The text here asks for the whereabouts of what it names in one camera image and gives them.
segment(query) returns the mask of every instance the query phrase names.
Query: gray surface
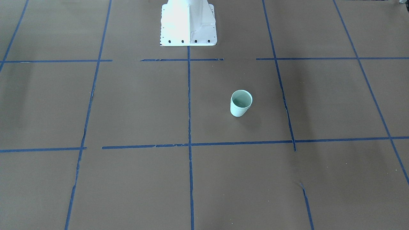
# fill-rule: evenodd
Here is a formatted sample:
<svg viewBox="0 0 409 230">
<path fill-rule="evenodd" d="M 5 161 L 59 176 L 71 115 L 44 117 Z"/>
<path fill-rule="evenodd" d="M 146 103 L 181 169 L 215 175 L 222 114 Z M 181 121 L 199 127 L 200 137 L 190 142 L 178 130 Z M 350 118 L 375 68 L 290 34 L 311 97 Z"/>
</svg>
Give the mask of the gray surface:
<svg viewBox="0 0 409 230">
<path fill-rule="evenodd" d="M 336 2 L 360 57 L 409 56 L 404 5 Z M 0 1 L 1 59 L 24 3 Z M 30 0 L 7 60 L 97 59 L 108 3 Z M 278 60 L 294 152 L 275 62 L 256 61 L 273 57 L 263 2 L 211 0 L 218 45 L 192 47 L 190 57 L 224 61 L 190 69 L 140 62 L 188 58 L 186 47 L 159 46 L 164 3 L 112 2 L 102 50 L 112 62 L 4 64 L 0 229 L 64 229 L 68 220 L 69 230 L 187 230 L 192 204 L 196 230 L 310 229 L 299 183 L 317 230 L 407 229 L 409 187 L 396 156 L 408 169 L 407 59 L 361 60 L 397 152 L 356 59 Z M 333 1 L 265 6 L 278 58 L 355 58 Z M 254 102 L 236 118 L 229 99 L 241 88 Z"/>
</svg>

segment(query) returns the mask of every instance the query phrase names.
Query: plastic cup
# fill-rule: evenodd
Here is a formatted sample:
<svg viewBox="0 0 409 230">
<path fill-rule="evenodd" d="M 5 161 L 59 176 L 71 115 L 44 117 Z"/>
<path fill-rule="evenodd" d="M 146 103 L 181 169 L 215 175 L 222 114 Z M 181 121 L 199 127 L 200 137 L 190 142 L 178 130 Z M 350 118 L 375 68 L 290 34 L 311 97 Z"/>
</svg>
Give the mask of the plastic cup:
<svg viewBox="0 0 409 230">
<path fill-rule="evenodd" d="M 252 95 L 245 90 L 238 90 L 231 95 L 230 112 L 235 117 L 241 117 L 253 103 Z"/>
</svg>

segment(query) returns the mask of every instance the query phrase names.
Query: white object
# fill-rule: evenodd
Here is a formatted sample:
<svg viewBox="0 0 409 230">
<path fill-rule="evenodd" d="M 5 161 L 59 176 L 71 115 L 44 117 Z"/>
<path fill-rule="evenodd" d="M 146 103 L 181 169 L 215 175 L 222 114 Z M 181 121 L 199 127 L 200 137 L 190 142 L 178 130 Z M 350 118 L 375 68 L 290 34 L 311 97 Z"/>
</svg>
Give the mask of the white object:
<svg viewBox="0 0 409 230">
<path fill-rule="evenodd" d="M 207 0 L 168 0 L 162 6 L 160 45 L 216 45 L 214 6 Z"/>
<path fill-rule="evenodd" d="M 252 95 L 245 90 L 233 93 L 230 99 L 230 112 L 235 117 L 241 117 L 253 103 Z"/>
</svg>

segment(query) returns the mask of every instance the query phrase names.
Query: blue grid line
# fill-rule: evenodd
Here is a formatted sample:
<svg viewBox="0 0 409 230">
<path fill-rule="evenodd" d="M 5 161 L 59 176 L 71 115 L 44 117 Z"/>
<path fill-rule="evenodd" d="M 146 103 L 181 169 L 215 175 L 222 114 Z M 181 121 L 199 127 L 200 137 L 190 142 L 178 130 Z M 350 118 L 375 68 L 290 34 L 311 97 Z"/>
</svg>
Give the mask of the blue grid line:
<svg viewBox="0 0 409 230">
<path fill-rule="evenodd" d="M 369 89 L 369 91 L 371 92 L 372 99 L 373 99 L 373 101 L 374 101 L 374 103 L 375 103 L 375 105 L 376 105 L 376 108 L 377 108 L 377 110 L 378 110 L 379 116 L 380 116 L 381 119 L 382 119 L 382 123 L 383 123 L 383 125 L 384 125 L 384 127 L 385 127 L 386 133 L 388 134 L 388 137 L 389 137 L 389 139 L 390 139 L 390 141 L 391 141 L 393 150 L 395 151 L 395 155 L 396 155 L 396 157 L 397 157 L 397 159 L 398 159 L 398 161 L 399 161 L 400 167 L 402 168 L 403 175 L 405 176 L 406 182 L 407 182 L 407 184 L 409 185 L 409 177 L 408 177 L 408 175 L 407 175 L 407 173 L 406 173 L 405 167 L 403 166 L 402 160 L 400 159 L 399 153 L 398 153 L 398 151 L 396 150 L 395 143 L 393 142 L 393 139 L 392 139 L 391 134 L 390 134 L 390 132 L 389 132 L 388 126 L 386 125 L 385 119 L 384 119 L 384 117 L 383 117 L 383 115 L 382 115 L 381 109 L 380 109 L 380 107 L 379 107 L 379 105 L 378 105 L 378 102 L 376 101 L 375 94 L 374 94 L 373 91 L 372 91 L 372 87 L 371 87 L 371 85 L 370 85 L 370 83 L 369 83 L 368 77 L 366 76 L 364 67 L 362 66 L 361 60 L 360 60 L 360 58 L 359 58 L 359 56 L 358 56 L 358 53 L 357 53 L 357 51 L 356 51 L 356 49 L 355 49 L 354 43 L 352 42 L 351 36 L 349 35 L 348 29 L 346 28 L 345 22 L 344 22 L 344 20 L 343 20 L 343 18 L 342 18 L 341 12 L 339 11 L 338 5 L 337 5 L 337 3 L 335 2 L 335 0 L 333 0 L 333 2 L 334 2 L 334 5 L 335 5 L 335 8 L 337 9 L 339 18 L 341 19 L 342 25 L 344 26 L 344 29 L 345 29 L 345 32 L 346 32 L 346 34 L 347 34 L 347 36 L 348 36 L 349 42 L 351 43 L 352 49 L 353 49 L 353 51 L 354 51 L 354 53 L 355 53 L 355 56 L 357 57 L 357 60 L 358 60 L 359 66 L 360 66 L 360 68 L 361 68 L 362 74 L 364 75 L 366 84 L 368 85 L 368 89 Z"/>
<path fill-rule="evenodd" d="M 23 61 L 2 61 L 3 63 L 54 63 L 54 62 L 111 62 L 112 59 L 102 60 L 23 60 Z"/>
<path fill-rule="evenodd" d="M 204 58 L 204 59 L 142 59 L 141 61 L 224 61 L 224 58 Z"/>
<path fill-rule="evenodd" d="M 17 23 L 17 27 L 16 27 L 16 29 L 14 30 L 13 36 L 11 37 L 9 46 L 7 47 L 7 50 L 6 50 L 6 54 L 5 54 L 4 57 L 3 57 L 3 62 L 0 64 L 0 72 L 1 72 L 1 70 L 3 69 L 4 61 L 7 60 L 7 56 L 9 55 L 11 46 L 13 45 L 13 41 L 14 41 L 14 38 L 16 37 L 17 31 L 18 31 L 18 29 L 20 28 L 21 21 L 23 20 L 25 11 L 26 11 L 26 9 L 27 9 L 28 1 L 29 1 L 29 0 L 26 0 L 26 3 L 25 3 L 25 5 L 24 5 L 23 11 L 22 11 L 22 13 L 21 13 L 20 19 L 18 20 L 18 23 Z"/>
<path fill-rule="evenodd" d="M 301 185 L 301 187 L 303 189 L 304 200 L 306 202 L 306 207 L 307 207 L 308 219 L 310 220 L 310 227 L 311 227 L 311 230 L 314 230 L 314 223 L 312 222 L 310 203 L 308 202 L 308 196 L 307 196 L 307 193 L 306 193 L 306 189 L 304 188 L 304 185 L 302 183 L 300 183 L 300 185 Z"/>
<path fill-rule="evenodd" d="M 274 62 L 275 62 L 275 64 L 276 64 L 276 69 L 277 69 L 277 75 L 278 75 L 278 77 L 279 77 L 280 87 L 281 87 L 281 91 L 282 91 L 282 93 L 283 93 L 284 107 L 285 107 L 285 110 L 286 110 L 286 112 L 287 112 L 288 126 L 289 126 L 289 128 L 290 128 L 292 144 L 294 145 L 294 151 L 296 151 L 296 150 L 297 150 L 297 147 L 296 147 L 295 141 L 294 141 L 294 133 L 292 132 L 290 114 L 289 114 L 289 112 L 288 112 L 287 101 L 286 101 L 286 99 L 285 99 L 285 93 L 284 93 L 283 82 L 281 81 L 279 63 L 278 63 L 278 61 L 277 61 L 276 50 L 275 50 L 275 48 L 274 48 L 273 36 L 271 35 L 271 29 L 270 29 L 270 23 L 269 23 L 269 21 L 268 21 L 267 10 L 265 9 L 265 2 L 264 2 L 264 0 L 261 0 L 261 1 L 263 2 L 264 16 L 265 16 L 265 21 L 266 21 L 266 23 L 267 23 L 268 34 L 269 34 L 269 36 L 270 36 L 271 49 L 272 49 L 272 51 L 273 51 Z"/>
<path fill-rule="evenodd" d="M 72 151 L 72 150 L 80 150 L 80 149 L 81 147 L 47 148 L 47 149 L 0 149 L 0 153 Z"/>
<path fill-rule="evenodd" d="M 357 60 L 356 57 L 304 57 L 304 58 L 276 58 L 277 60 Z M 360 57 L 359 59 L 365 60 L 405 60 L 409 57 Z M 257 61 L 272 61 L 275 58 L 256 58 Z"/>
<path fill-rule="evenodd" d="M 392 137 L 396 140 L 409 139 L 409 136 Z M 312 143 L 312 142 L 348 142 L 348 141 L 369 141 L 369 140 L 389 140 L 389 137 L 375 138 L 333 138 L 333 139 L 310 139 L 310 140 L 295 140 L 296 143 Z M 273 140 L 273 141 L 243 141 L 243 142 L 204 142 L 191 143 L 191 146 L 216 146 L 216 145 L 243 145 L 243 144 L 288 144 L 292 140 Z M 163 147 L 186 147 L 186 144 L 146 144 L 146 145 L 121 145 L 121 146 L 103 146 L 102 149 L 142 149 L 142 148 L 163 148 Z"/>
<path fill-rule="evenodd" d="M 75 182 L 74 182 L 74 186 L 72 187 L 72 191 L 71 191 L 71 198 L 70 198 L 70 204 L 68 206 L 68 213 L 67 213 L 67 219 L 65 221 L 65 230 L 68 230 L 68 226 L 70 223 L 70 217 L 71 217 L 71 211 L 72 211 L 72 204 L 74 202 L 74 196 L 75 196 L 75 189 L 76 189 L 76 185 L 77 185 L 77 181 L 78 181 L 78 173 L 79 173 L 79 168 L 80 168 L 80 161 L 81 161 L 81 157 L 82 157 L 82 152 L 83 152 L 83 147 L 84 147 L 84 143 L 85 143 L 85 137 L 87 135 L 87 128 L 88 128 L 88 121 L 90 118 L 90 113 L 91 113 L 91 106 L 92 106 L 92 97 L 94 96 L 94 91 L 95 91 L 95 86 L 97 83 L 97 77 L 98 77 L 98 70 L 99 70 L 99 64 L 101 63 L 101 56 L 102 56 L 102 49 L 103 49 L 103 44 L 105 41 L 105 35 L 106 35 L 106 29 L 108 27 L 108 20 L 109 20 L 109 14 L 111 11 L 111 5 L 112 5 L 112 0 L 109 1 L 109 5 L 108 5 L 108 12 L 106 14 L 106 19 L 105 19 L 105 26 L 104 26 L 104 30 L 103 30 L 103 34 L 102 34 L 102 40 L 101 40 L 101 46 L 99 48 L 99 55 L 98 55 L 98 61 L 97 61 L 97 66 L 95 68 L 95 75 L 94 75 L 94 81 L 92 83 L 92 90 L 91 90 L 91 95 L 90 95 L 90 101 L 88 103 L 88 111 L 87 111 L 87 117 L 85 119 L 85 125 L 84 125 L 84 135 L 82 137 L 81 140 L 81 149 L 79 150 L 79 154 L 78 154 L 78 161 L 77 161 L 77 166 L 76 166 L 76 172 L 75 172 Z"/>
<path fill-rule="evenodd" d="M 191 87 L 190 87 L 190 46 L 187 47 L 187 87 L 188 87 L 188 108 L 189 108 L 189 180 L 190 180 L 190 226 L 195 229 L 195 217 L 193 208 L 193 165 L 192 165 L 192 135 L 191 135 Z"/>
</svg>

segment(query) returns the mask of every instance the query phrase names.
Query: vertical blue line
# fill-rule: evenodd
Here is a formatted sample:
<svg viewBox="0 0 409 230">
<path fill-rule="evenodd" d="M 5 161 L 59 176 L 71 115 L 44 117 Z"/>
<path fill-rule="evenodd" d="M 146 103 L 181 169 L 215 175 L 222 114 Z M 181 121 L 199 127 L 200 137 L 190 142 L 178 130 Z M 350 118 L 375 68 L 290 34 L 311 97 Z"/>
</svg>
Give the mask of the vertical blue line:
<svg viewBox="0 0 409 230">
<path fill-rule="evenodd" d="M 27 5 L 28 5 L 28 0 L 26 0 L 26 3 L 25 3 L 24 8 L 23 8 L 23 12 L 21 13 L 20 19 L 18 20 L 18 23 L 17 23 L 17 27 L 14 30 L 13 36 L 11 37 L 9 46 L 7 47 L 7 50 L 6 50 L 6 54 L 3 57 L 3 62 L 0 64 L 0 72 L 3 69 L 4 62 L 6 61 L 7 56 L 9 55 L 9 52 L 10 52 L 11 46 L 13 45 L 13 41 L 14 41 L 14 38 L 16 37 L 17 31 L 20 28 L 20 24 L 21 24 L 21 21 L 23 20 L 23 16 L 24 16 L 24 13 L 25 13 L 25 11 L 27 9 Z"/>
<path fill-rule="evenodd" d="M 72 204 L 73 204 L 73 202 L 74 202 L 75 189 L 76 189 L 76 185 L 77 185 L 77 181 L 78 181 L 78 173 L 79 173 L 80 161 L 81 161 L 81 158 L 82 158 L 82 152 L 83 152 L 83 148 L 84 148 L 85 137 L 86 137 L 86 135 L 87 135 L 88 121 L 89 121 L 89 118 L 90 118 L 91 106 L 92 106 L 92 97 L 94 96 L 95 86 L 96 86 L 96 83 L 97 83 L 97 77 L 98 77 L 98 71 L 99 71 L 99 64 L 100 64 L 100 62 L 101 62 L 103 43 L 104 43 L 104 41 L 105 41 L 106 29 L 107 29 L 107 27 L 108 27 L 108 19 L 109 19 L 109 14 L 110 14 L 110 11 L 111 11 L 111 5 L 112 5 L 112 0 L 109 1 L 108 12 L 107 12 L 107 14 L 106 14 L 105 27 L 104 27 L 103 34 L 102 34 L 101 46 L 100 46 L 100 48 L 99 48 L 98 61 L 97 61 L 97 66 L 96 66 L 96 68 L 95 68 L 95 75 L 94 75 L 94 81 L 93 81 L 93 83 L 92 83 L 92 90 L 91 90 L 91 95 L 90 95 L 90 101 L 89 101 L 89 103 L 88 103 L 87 117 L 86 117 L 86 119 L 85 119 L 84 135 L 82 136 L 81 149 L 80 149 L 79 154 L 78 154 L 78 161 L 77 161 L 77 166 L 76 166 L 76 171 L 75 171 L 75 182 L 74 182 L 74 186 L 72 187 L 72 191 L 71 191 L 70 204 L 69 204 L 69 206 L 68 206 L 68 213 L 67 213 L 67 219 L 66 219 L 66 221 L 65 221 L 64 230 L 68 230 L 68 226 L 69 226 L 69 224 L 70 224 Z"/>
<path fill-rule="evenodd" d="M 281 88 L 281 92 L 282 92 L 282 94 L 283 94 L 284 107 L 285 107 L 285 110 L 286 110 L 286 112 L 287 112 L 288 126 L 289 126 L 289 128 L 290 128 L 290 134 L 291 134 L 292 145 L 294 146 L 294 151 L 296 151 L 296 150 L 297 150 L 297 147 L 295 146 L 294 133 L 293 133 L 293 131 L 292 131 L 290 114 L 289 114 L 289 112 L 288 112 L 287 101 L 286 101 L 286 99 L 285 99 L 283 82 L 282 82 L 282 80 L 281 80 L 281 74 L 280 74 L 280 69 L 279 69 L 279 63 L 278 63 L 278 61 L 277 61 L 276 50 L 275 50 L 275 48 L 274 48 L 273 36 L 271 35 L 271 29 L 270 29 L 270 23 L 269 23 L 269 21 L 268 21 L 267 10 L 265 9 L 264 0 L 261 0 L 261 1 L 263 2 L 264 16 L 265 16 L 265 21 L 266 21 L 266 23 L 267 23 L 268 34 L 269 34 L 269 36 L 270 36 L 271 49 L 273 50 L 274 62 L 275 62 L 275 64 L 276 64 L 276 69 L 277 69 L 277 75 L 278 75 L 278 77 L 279 77 L 280 88 Z"/>
<path fill-rule="evenodd" d="M 366 84 L 367 84 L 367 86 L 368 86 L 368 88 L 369 88 L 369 92 L 371 92 L 372 99 L 373 99 L 373 101 L 375 102 L 376 108 L 377 108 L 377 110 L 378 110 L 379 116 L 381 117 L 382 123 L 383 123 L 383 125 L 384 125 L 384 127 L 385 127 L 385 130 L 386 130 L 386 133 L 388 134 L 389 140 L 391 141 L 393 150 L 395 151 L 395 155 L 396 155 L 396 157 L 398 158 L 398 161 L 399 161 L 400 167 L 401 167 L 401 169 L 402 169 L 403 175 L 405 176 L 406 182 L 407 182 L 408 185 L 409 185 L 409 177 L 408 177 L 408 174 L 406 173 L 405 167 L 403 166 L 403 163 L 402 163 L 402 160 L 400 159 L 399 153 L 398 153 L 398 151 L 396 150 L 395 143 L 393 142 L 393 139 L 392 139 L 391 134 L 390 134 L 390 132 L 389 132 L 388 126 L 386 125 L 385 119 L 384 119 L 384 117 L 383 117 L 383 115 L 382 115 L 381 109 L 380 109 L 380 107 L 379 107 L 379 105 L 378 105 L 378 102 L 376 101 L 375 94 L 374 94 L 373 91 L 372 91 L 372 87 L 371 87 L 371 85 L 370 85 L 370 83 L 369 83 L 369 80 L 368 80 L 368 78 L 367 78 L 367 76 L 366 76 L 364 67 L 362 66 L 361 60 L 360 60 L 360 58 L 359 58 L 359 56 L 358 56 L 358 53 L 357 53 L 357 51 L 356 51 L 356 49 L 355 49 L 354 43 L 352 42 L 351 36 L 349 35 L 349 32 L 348 32 L 348 30 L 347 30 L 347 28 L 346 28 L 344 19 L 342 18 L 342 15 L 341 15 L 341 12 L 339 11 L 338 5 L 337 5 L 337 3 L 335 2 L 335 0 L 333 0 L 333 2 L 334 2 L 334 5 L 335 5 L 335 8 L 337 9 L 339 18 L 341 19 L 342 25 L 344 26 L 344 29 L 345 29 L 345 32 L 346 32 L 346 34 L 347 34 L 347 36 L 348 36 L 349 42 L 351 43 L 352 49 L 353 49 L 353 51 L 354 51 L 354 53 L 355 53 L 355 56 L 356 56 L 356 58 L 357 58 L 357 60 L 358 60 L 359 66 L 360 66 L 361 71 L 362 71 L 362 74 L 364 75 Z"/>
<path fill-rule="evenodd" d="M 308 219 L 310 220 L 310 226 L 311 226 L 311 230 L 314 230 L 314 223 L 312 222 L 312 216 L 311 216 L 311 210 L 310 210 L 310 204 L 308 202 L 308 196 L 306 193 L 306 190 L 304 188 L 304 185 L 302 183 L 300 183 L 301 187 L 303 188 L 303 193 L 304 193 L 304 200 L 306 202 L 306 207 L 307 207 L 307 213 L 308 213 Z"/>
<path fill-rule="evenodd" d="M 189 99 L 189 179 L 190 179 L 190 225 L 195 229 L 195 217 L 193 210 L 193 165 L 192 165 L 192 136 L 191 136 L 191 97 L 190 97 L 190 46 L 187 47 L 187 97 Z"/>
</svg>

